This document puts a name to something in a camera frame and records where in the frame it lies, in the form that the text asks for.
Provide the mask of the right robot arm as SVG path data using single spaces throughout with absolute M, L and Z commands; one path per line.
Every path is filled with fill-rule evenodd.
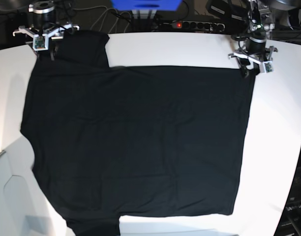
M 67 22 L 61 24 L 58 20 L 58 9 L 61 8 L 67 17 Z M 66 34 L 73 35 L 80 30 L 77 24 L 72 23 L 63 1 L 42 0 L 31 3 L 28 12 L 32 14 L 32 24 L 29 27 L 19 26 L 12 36 L 23 35 L 25 43 L 30 46 L 38 58 L 48 54 L 55 60 L 59 42 Z

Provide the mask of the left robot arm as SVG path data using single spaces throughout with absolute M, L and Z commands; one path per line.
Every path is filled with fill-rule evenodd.
M 236 59 L 245 78 L 251 73 L 273 72 L 272 55 L 278 51 L 274 46 L 266 46 L 275 27 L 270 6 L 260 0 L 247 0 L 246 9 L 246 29 L 231 36 L 238 48 L 228 55 Z

